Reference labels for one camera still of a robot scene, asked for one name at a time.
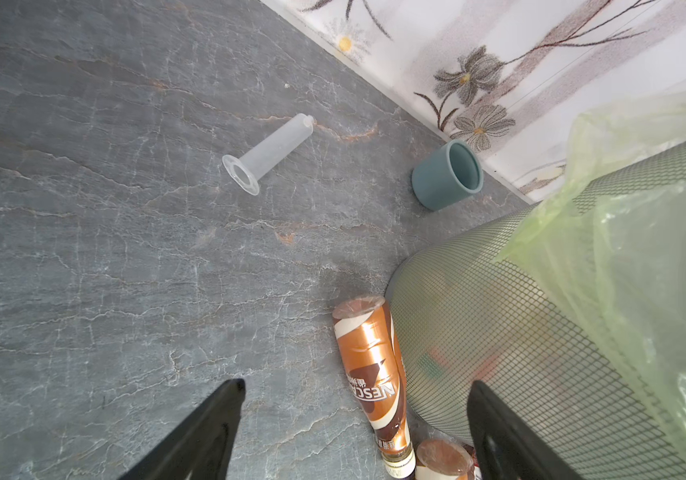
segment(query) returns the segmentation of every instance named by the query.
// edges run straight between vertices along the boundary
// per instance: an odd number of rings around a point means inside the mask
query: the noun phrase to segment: yellow flower center
[[[342,37],[338,42],[338,48],[341,52],[348,52],[354,43],[348,37]]]

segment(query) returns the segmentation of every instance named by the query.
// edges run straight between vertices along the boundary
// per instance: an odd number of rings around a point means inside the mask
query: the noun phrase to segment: wire mesh
[[[599,178],[574,199],[686,179],[686,142]],[[412,256],[389,285],[407,399],[471,443],[466,400],[482,379],[584,478],[686,478],[686,465],[612,364],[535,281],[497,255],[531,207]]]

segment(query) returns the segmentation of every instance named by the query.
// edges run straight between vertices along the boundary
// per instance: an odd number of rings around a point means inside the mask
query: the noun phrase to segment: green trash
[[[686,180],[573,200],[596,178],[686,140],[686,91],[578,117],[566,182],[497,260],[517,264],[587,332],[686,461]]]

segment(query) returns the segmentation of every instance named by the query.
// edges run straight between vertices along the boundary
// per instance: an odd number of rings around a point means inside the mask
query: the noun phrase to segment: teal cup
[[[441,210],[482,189],[484,173],[462,140],[452,140],[412,170],[412,190],[429,210]]]

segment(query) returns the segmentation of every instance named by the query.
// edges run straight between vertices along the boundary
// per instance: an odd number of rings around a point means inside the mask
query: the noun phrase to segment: cup rim
[[[452,147],[454,145],[460,145],[462,148],[464,148],[466,150],[466,152],[468,152],[468,154],[473,159],[473,166],[474,166],[474,168],[476,168],[476,174],[479,177],[479,184],[474,189],[468,188],[465,185],[463,185],[463,182],[461,182],[460,179],[458,179],[457,175],[455,174],[455,169],[452,168],[452,162],[450,161],[450,150],[452,150]],[[484,185],[484,172],[483,172],[481,164],[479,163],[479,159],[476,158],[476,156],[473,154],[471,148],[468,146],[468,144],[466,142],[464,142],[458,138],[448,141],[444,145],[444,147],[445,147],[444,148],[444,160],[446,161],[446,166],[450,169],[450,172],[452,173],[452,178],[454,179],[457,186],[462,188],[468,194],[478,193],[479,190],[481,190],[482,186]]]

